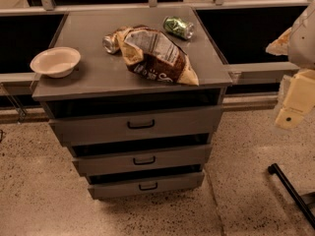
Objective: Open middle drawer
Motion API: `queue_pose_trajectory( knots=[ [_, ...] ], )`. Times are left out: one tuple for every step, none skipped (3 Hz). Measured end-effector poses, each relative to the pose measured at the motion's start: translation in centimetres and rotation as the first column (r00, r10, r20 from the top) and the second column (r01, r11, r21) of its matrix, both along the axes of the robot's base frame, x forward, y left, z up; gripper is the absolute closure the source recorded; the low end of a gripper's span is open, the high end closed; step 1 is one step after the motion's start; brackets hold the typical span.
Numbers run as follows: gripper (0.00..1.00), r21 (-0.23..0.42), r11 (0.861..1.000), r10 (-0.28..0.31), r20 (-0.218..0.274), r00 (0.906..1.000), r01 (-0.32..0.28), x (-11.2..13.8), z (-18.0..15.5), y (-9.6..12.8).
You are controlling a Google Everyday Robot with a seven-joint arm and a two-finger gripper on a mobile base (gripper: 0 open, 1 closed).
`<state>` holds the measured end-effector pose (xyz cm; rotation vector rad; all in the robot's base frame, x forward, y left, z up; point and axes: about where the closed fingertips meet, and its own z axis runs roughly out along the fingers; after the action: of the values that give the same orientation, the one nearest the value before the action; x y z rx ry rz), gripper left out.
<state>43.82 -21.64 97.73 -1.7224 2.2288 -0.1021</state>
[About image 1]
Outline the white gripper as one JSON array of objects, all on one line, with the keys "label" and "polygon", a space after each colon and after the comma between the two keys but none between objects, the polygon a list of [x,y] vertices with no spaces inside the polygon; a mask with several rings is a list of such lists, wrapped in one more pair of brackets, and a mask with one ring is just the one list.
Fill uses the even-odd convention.
[{"label": "white gripper", "polygon": [[[285,30],[276,40],[266,47],[272,55],[286,55],[291,29]],[[275,124],[282,129],[295,128],[315,106],[315,71],[302,70],[290,79],[290,85],[283,101],[283,107]]]}]

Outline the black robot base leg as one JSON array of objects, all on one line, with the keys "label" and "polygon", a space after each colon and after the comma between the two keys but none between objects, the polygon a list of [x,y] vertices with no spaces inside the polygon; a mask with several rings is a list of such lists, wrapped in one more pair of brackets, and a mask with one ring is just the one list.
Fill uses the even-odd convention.
[{"label": "black robot base leg", "polygon": [[283,186],[286,188],[287,192],[293,198],[296,205],[301,210],[307,221],[315,229],[315,214],[311,210],[313,207],[315,207],[315,192],[299,195],[298,192],[293,187],[293,185],[287,179],[283,171],[276,163],[273,163],[268,167],[268,172],[271,175],[276,174],[278,176]]}]

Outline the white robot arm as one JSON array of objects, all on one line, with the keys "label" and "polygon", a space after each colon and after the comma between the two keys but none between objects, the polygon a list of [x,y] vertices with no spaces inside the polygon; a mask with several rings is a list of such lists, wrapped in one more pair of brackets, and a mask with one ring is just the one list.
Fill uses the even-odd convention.
[{"label": "white robot arm", "polygon": [[315,0],[291,28],[267,46],[266,52],[286,55],[288,61],[299,68],[299,72],[289,80],[275,121],[280,128],[295,128],[315,106]]}]

